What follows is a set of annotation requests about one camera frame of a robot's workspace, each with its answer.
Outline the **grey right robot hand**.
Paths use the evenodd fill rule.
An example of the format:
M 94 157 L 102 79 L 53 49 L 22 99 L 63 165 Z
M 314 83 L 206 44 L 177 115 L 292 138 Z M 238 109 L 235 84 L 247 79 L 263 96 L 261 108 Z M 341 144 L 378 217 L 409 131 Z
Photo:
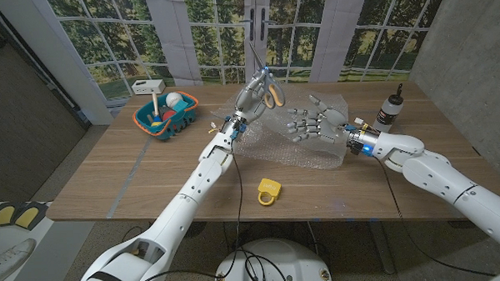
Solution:
M 313 95 L 309 95 L 308 98 L 317 107 L 317 111 L 302 108 L 289 108 L 287 111 L 288 114 L 297 117 L 294 122 L 287 124 L 290 134 L 298 133 L 292 141 L 298 143 L 315 138 L 332 144 L 348 143 L 358 129 L 349 125 L 346 116 L 337 109 L 329 107 L 321 99 Z

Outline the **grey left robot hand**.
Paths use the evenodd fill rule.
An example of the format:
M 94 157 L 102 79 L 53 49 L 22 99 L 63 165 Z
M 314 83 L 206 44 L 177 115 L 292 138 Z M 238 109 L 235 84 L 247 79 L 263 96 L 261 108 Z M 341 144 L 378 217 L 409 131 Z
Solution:
M 245 127 L 259 118 L 267 108 L 273 109 L 278 105 L 270 91 L 270 77 L 268 68 L 259 69 L 253 74 L 236 97 L 235 112 L 223 124 L 222 133 L 233 134 L 237 131 L 242 134 Z

